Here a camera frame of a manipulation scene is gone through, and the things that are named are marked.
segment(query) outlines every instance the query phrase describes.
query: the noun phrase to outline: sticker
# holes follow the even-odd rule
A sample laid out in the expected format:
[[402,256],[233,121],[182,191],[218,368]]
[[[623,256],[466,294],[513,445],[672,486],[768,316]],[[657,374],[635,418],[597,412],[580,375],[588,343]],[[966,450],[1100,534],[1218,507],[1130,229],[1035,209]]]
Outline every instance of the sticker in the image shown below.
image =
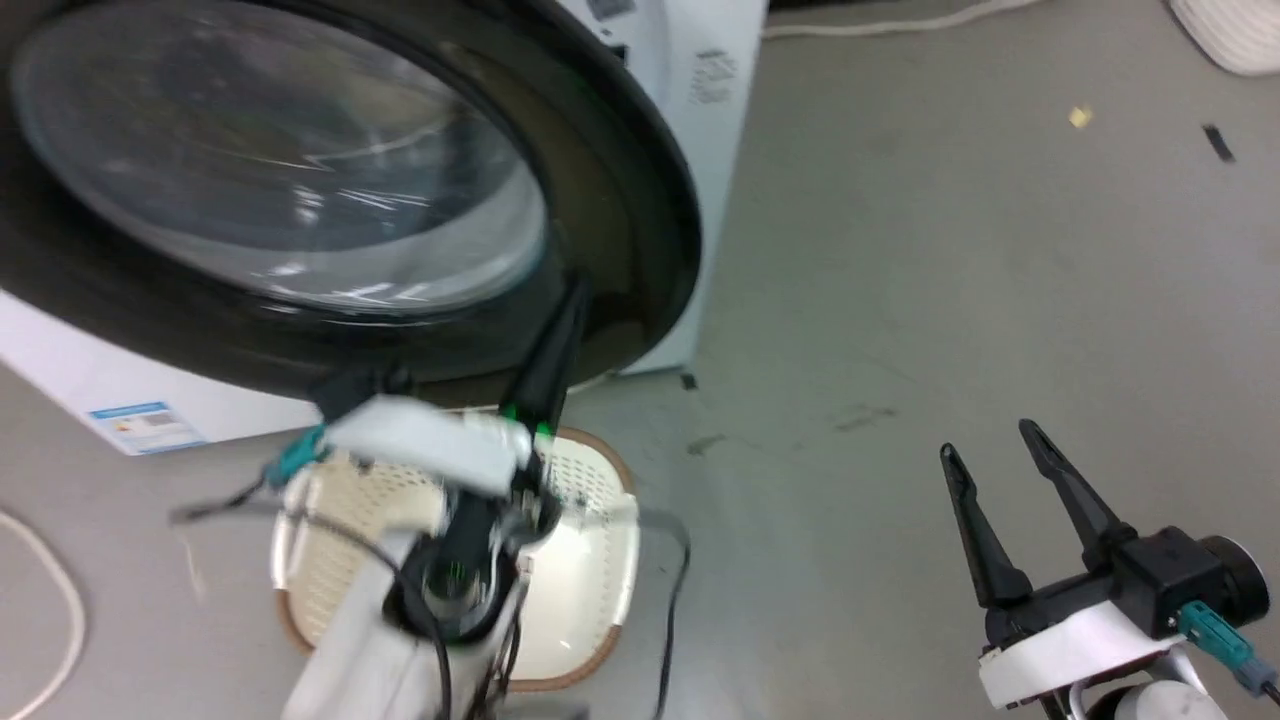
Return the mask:
[[88,415],[111,439],[140,455],[205,445],[205,438],[164,402],[95,410]]
[[694,64],[694,85],[690,96],[694,102],[710,105],[730,99],[733,79],[737,78],[737,60],[723,50],[703,50]]
[[612,20],[618,15],[636,12],[636,0],[586,0],[596,22]]

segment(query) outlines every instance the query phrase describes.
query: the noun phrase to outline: white cable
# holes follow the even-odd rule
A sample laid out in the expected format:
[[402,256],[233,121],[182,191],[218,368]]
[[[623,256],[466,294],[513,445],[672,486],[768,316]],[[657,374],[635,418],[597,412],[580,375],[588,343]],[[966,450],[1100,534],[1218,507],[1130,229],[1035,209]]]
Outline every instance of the white cable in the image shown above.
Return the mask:
[[13,530],[14,534],[22,538],[22,541],[27,543],[27,547],[36,553],[36,557],[40,559],[40,564],[49,570],[49,575],[54,579],[54,583],[56,583],[58,588],[63,591],[63,597],[67,598],[67,609],[72,618],[70,641],[67,643],[67,653],[63,656],[63,664],[59,665],[58,671],[54,673],[52,679],[49,680],[45,689],[40,691],[40,693],[36,694],[31,702],[18,710],[17,714],[5,717],[5,720],[26,720],[37,710],[44,707],[44,705],[49,702],[49,698],[54,697],[54,693],[61,689],[67,678],[70,676],[72,670],[76,667],[76,662],[79,661],[81,652],[84,650],[84,635],[87,633],[84,598],[82,598],[79,591],[76,589],[76,583],[73,583],[70,577],[67,574],[67,569],[63,568],[63,564],[58,561],[58,557],[54,556],[54,552],[49,550],[49,546],[45,544],[45,541],[40,539],[40,536],[37,536],[35,530],[28,528],[13,515],[5,512],[4,509],[0,509],[0,525]]
[[1005,10],[1025,8],[1041,0],[987,0],[970,5],[964,10],[932,18],[925,20],[891,20],[883,23],[869,23],[861,26],[773,26],[765,27],[760,33],[764,40],[777,40],[780,37],[870,37],[873,35],[891,35],[896,32],[929,32],[934,29],[947,29],[963,26],[968,22],[984,18]]
[[209,588],[205,585],[205,577],[200,574],[200,566],[196,565],[196,547],[191,544],[191,538],[183,532],[178,533],[178,542],[187,552],[187,579],[191,580],[191,591],[196,593],[196,602],[204,605]]

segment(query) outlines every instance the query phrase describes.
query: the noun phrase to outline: white washing machine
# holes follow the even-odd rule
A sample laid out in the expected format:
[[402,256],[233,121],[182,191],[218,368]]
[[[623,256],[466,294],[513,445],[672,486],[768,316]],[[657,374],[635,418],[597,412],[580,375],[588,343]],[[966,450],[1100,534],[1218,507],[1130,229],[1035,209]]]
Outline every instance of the white washing machine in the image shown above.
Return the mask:
[[0,356],[132,455],[494,404],[575,270],[577,382],[685,366],[765,5],[6,3]]

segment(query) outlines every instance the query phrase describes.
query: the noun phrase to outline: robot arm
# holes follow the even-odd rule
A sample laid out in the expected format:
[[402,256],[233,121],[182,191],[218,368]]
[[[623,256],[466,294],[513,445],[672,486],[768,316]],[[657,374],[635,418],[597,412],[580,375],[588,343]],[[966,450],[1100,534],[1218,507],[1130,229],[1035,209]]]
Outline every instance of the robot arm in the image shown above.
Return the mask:
[[[960,454],[942,447],[974,592],[987,611],[978,676],[991,703],[1039,702],[1051,719],[1167,720],[1184,708],[1193,719],[1224,717],[1187,656],[1184,632],[1202,641],[1198,623],[1216,618],[1238,628],[1266,615],[1270,594],[1261,569],[1221,537],[1194,541],[1175,527],[1139,537],[1039,425],[1023,420],[1019,429],[1071,518],[1085,573],[1033,589],[978,506]],[[1140,671],[1152,682],[1121,688],[1085,711],[1085,688]],[[1238,678],[1254,694],[1268,683],[1275,688],[1274,674],[1238,671]]]
[[440,478],[448,511],[434,534],[381,538],[402,578],[366,561],[294,687],[285,720],[489,717],[504,691],[499,661],[518,646],[529,585],[520,548],[545,538],[561,515],[534,443],[559,423],[589,300],[586,281],[573,278],[498,418],[422,402],[412,375],[398,369],[348,372],[315,388],[323,446]]

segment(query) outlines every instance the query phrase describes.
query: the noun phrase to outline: black cable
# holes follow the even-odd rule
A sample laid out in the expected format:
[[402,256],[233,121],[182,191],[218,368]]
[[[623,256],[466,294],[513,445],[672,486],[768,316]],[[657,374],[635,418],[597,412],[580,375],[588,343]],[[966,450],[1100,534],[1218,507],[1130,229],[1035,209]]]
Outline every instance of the black cable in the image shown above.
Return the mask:
[[520,618],[517,616],[512,620],[511,628],[511,647],[507,648],[507,666],[502,670],[502,676],[498,678],[498,692],[495,693],[498,700],[507,697],[507,687],[511,684],[511,676],[516,671],[516,655],[520,653]]
[[365,539],[357,530],[339,523],[325,515],[312,512],[306,509],[288,509],[278,502],[252,502],[248,500],[253,492],[261,487],[261,480],[252,488],[247,488],[241,493],[233,496],[230,500],[188,505],[183,507],[177,507],[169,512],[169,524],[172,525],[189,525],[198,523],[201,520],[207,520],[210,518],[225,514],[241,514],[241,515],[259,515],[259,516],[278,516],[284,515],[293,521],[305,521],[328,533],[333,533],[349,543],[358,546],[360,548],[369,552],[371,556],[378,559],[379,562],[387,566],[396,578],[396,582],[404,589],[404,597],[412,597],[415,603],[421,603],[417,610],[421,612],[421,618],[426,620],[429,630],[431,633],[431,646],[435,648],[435,660],[440,673],[440,711],[436,714],[438,720],[452,720],[453,717],[453,675],[449,669],[449,652],[444,647],[444,642],[440,639],[443,633],[440,630],[440,623],[431,612],[431,609],[426,605],[426,598],[422,597],[421,589],[415,585],[415,583],[401,570],[399,565],[392,556],[387,555],[387,551]]
[[1271,698],[1271,702],[1280,705],[1280,689],[1276,689],[1275,683],[1262,683],[1262,692]]
[[680,543],[682,556],[680,570],[676,573],[676,582],[671,587],[671,600],[667,603],[667,641],[662,650],[662,671],[658,675],[658,703],[653,711],[653,720],[662,720],[667,712],[667,693],[671,687],[671,662],[676,650],[676,602],[685,589],[685,577],[689,574],[689,562],[694,555],[694,541],[689,536],[689,528],[676,515],[664,510],[640,509],[636,524],[641,528],[664,530]]

